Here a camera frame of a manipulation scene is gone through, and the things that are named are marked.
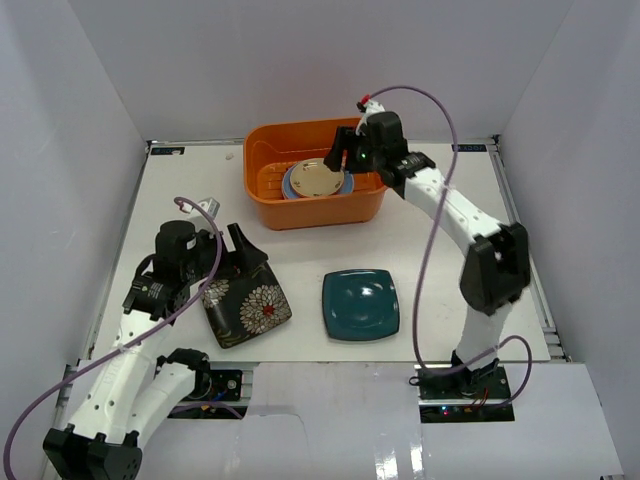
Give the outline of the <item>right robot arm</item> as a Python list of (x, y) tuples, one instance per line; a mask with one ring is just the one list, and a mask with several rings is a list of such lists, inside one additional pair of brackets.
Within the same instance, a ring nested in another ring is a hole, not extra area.
[(497, 369), (507, 317), (531, 281), (526, 228), (497, 220), (454, 190), (450, 176), (431, 158), (410, 150), (394, 112), (369, 113), (357, 126), (337, 127), (324, 163), (332, 171), (377, 174), (463, 254), (459, 290), (467, 311), (460, 341), (449, 368), (423, 366), (421, 372), (426, 378), (450, 378), (463, 398), (477, 397)]

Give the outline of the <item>teal square plate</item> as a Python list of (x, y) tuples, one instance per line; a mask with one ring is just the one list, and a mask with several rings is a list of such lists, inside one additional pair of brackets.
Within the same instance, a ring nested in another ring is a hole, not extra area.
[(400, 308), (389, 271), (348, 269), (326, 274), (322, 314), (327, 335), (341, 342), (372, 342), (396, 335)]

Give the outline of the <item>light blue round plate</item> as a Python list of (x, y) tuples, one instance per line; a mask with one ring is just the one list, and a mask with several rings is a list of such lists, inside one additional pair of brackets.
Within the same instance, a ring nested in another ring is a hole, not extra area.
[[(283, 180), (282, 180), (282, 193), (283, 196), (286, 199), (298, 199), (298, 198), (305, 198), (305, 197), (300, 197), (299, 195), (296, 194), (296, 192), (293, 190), (293, 188), (291, 187), (290, 184), (290, 174), (291, 174), (291, 169), (297, 164), (295, 163), (294, 165), (292, 165), (284, 174)], [(354, 191), (355, 188), (355, 180), (354, 180), (354, 176), (349, 173), (346, 172), (345, 170), (340, 170), (343, 171), (345, 173), (345, 181), (343, 186), (340, 188), (340, 190), (333, 194), (333, 195), (341, 195), (341, 194), (351, 194)]]

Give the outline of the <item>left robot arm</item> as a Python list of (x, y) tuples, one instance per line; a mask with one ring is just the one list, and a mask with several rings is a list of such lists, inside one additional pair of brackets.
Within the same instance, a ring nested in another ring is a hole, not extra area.
[(223, 349), (268, 332), (291, 316), (268, 264), (236, 223), (234, 248), (189, 220), (161, 225), (155, 250), (136, 268), (112, 350), (65, 427), (52, 428), (43, 450), (63, 479), (133, 479), (143, 449), (170, 415), (234, 400), (206, 353), (159, 347), (200, 287), (212, 331)]

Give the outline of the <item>cream patterned small plate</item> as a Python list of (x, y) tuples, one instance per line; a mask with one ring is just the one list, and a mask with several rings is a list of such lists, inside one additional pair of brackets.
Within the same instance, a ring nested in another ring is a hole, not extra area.
[(298, 162), (290, 174), (290, 184), (300, 197), (325, 197), (337, 193), (343, 186), (345, 173), (332, 171), (322, 159)]

